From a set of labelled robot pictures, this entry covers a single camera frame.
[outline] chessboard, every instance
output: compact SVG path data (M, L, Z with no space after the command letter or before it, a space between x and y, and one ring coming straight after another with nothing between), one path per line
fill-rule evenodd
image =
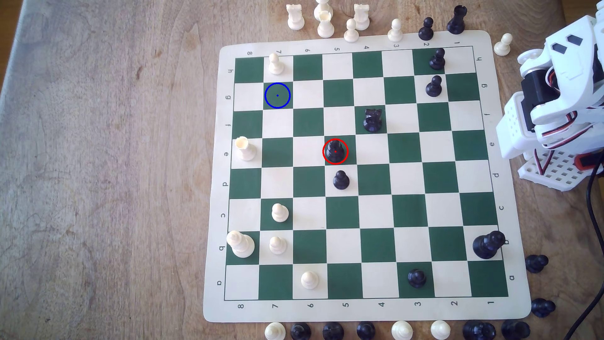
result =
M428 61L445 49L445 67ZM268 71L277 53L284 71ZM426 94L435 74L442 93ZM399 43L364 36L226 46L220 51L205 263L211 322L516 319L530 311L509 161L495 126L502 112L489 35L417 33ZM363 128L365 109L382 128ZM248 138L257 152L236 156ZM332 165L327 141L347 158ZM345 190L332 184L338 170ZM289 210L286 221L271 207ZM235 256L231 230L255 249ZM499 230L489 260L472 242ZM269 240L287 241L275 255ZM412 287L407 274L427 277ZM301 275L317 273L305 289Z

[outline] black cable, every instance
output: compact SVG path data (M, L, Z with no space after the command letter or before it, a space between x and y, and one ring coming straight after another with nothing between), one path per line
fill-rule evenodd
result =
M596 231L596 236L598 237L598 242L600 242L600 248L602 248L602 255L604 256L604 239L602 239L602 233L600 232L600 227L598 226L598 222L596 221L596 216L594 215L594 209L591 206L591 187L594 184L594 180L596 179L596 174L598 172L598 169L600 168L600 165L602 164L602 161L604 161L604 151L602 151L602 153L600 154L600 158L599 158L598 162L596 162L596 166L594 167L594 170L591 172L590 181L589 181L589 183L587 183L587 191L585 192L585 199L587 201L587 211L590 213L590 219L591 219L592 224L594 225L594 230ZM583 322L583 320L585 320L585 318L591 312L591 310L598 304L598 302L600 301L600 298L602 298L602 295L604 295L604 283L602 283L602 288L600 288L600 291L598 292L596 297L593 299L593 301L591 301L591 304L589 306L587 306L587 308L583 311L583 313L577 319L577 321L574 322L573 326L570 327L570 329L568 330L568 333L564 337L564 340L570 340L571 336L573 336L574 331L579 327L581 322Z

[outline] blue circle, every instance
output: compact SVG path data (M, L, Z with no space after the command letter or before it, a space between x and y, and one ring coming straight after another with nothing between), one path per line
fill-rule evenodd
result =
M283 86L284 86L286 89L288 89L288 96L289 96L289 97L288 97L288 101L287 101L287 102L286 102L286 103L285 103L283 106L272 106L272 105L271 105L271 103L269 103L269 102L268 102L268 99L266 98L266 92L268 91L268 89L270 89L270 88L271 88L271 86L273 86L273 85L275 85L275 84L283 85ZM289 91L289 87L288 87L287 85L285 85L284 83L272 83L272 84L268 85L268 87L267 87L267 88L266 88L266 90L265 90L265 102L268 104L268 106L270 106L270 107L271 107L271 108L273 108L273 109L280 109L280 108L284 108L284 107L286 107L286 106L289 104L289 101L291 100L291 98L292 98L292 92L291 92L291 91Z

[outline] wooden table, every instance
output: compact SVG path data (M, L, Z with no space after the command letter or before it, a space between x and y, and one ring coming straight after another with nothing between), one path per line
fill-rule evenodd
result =
M334 37L353 3L332 0ZM444 30L457 4L369 3L361 35L385 34L395 16L405 32L425 16ZM263 338L266 324L210 324L202 314L218 52L318 39L315 5L304 1L306 26L292 31L278 0L26 1L0 101L0 339ZM510 56L495 60L505 103L520 89L515 56L564 26L561 5L465 5L467 29L493 43L514 35ZM561 339L604 278L586 182L561 193L514 178L526 254L550 257L529 276L532 296L558 306L526 321L533 339ZM604 338L603 306L574 339ZM414 339L432 338L430 322L411 324ZM451 322L450 339L461 339L462 324ZM391 339L391 325L378 322L376 339ZM355 326L345 323L347 339ZM321 327L312 324L313 339Z

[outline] red circle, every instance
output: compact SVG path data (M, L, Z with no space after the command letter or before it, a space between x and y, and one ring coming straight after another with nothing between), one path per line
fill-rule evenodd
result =
M332 163L332 162L330 162L330 161L328 161L328 160L327 160L327 157L325 157L325 147L326 147L326 146L327 146L327 144L328 144L329 142L331 142L332 140L339 140L339 141L340 141L340 142L342 142L342 144L344 144L344 146L346 147L346 157L344 157L344 159L343 159L341 162L338 162L338 163ZM342 164L342 163L344 163L344 161L346 161L346 159L348 158L348 153L349 153L349 150L348 150L348 145L346 145L346 143L344 143L344 141L343 141L343 140L341 140L341 139L337 139L337 138L332 138L332 139L330 139L330 140L326 141L326 142L325 142L325 144L323 144L323 150L322 150L321 152L323 153L323 159L325 160L325 162L327 162L327 163L329 163L329 164L331 164L331 165L338 165L338 164Z

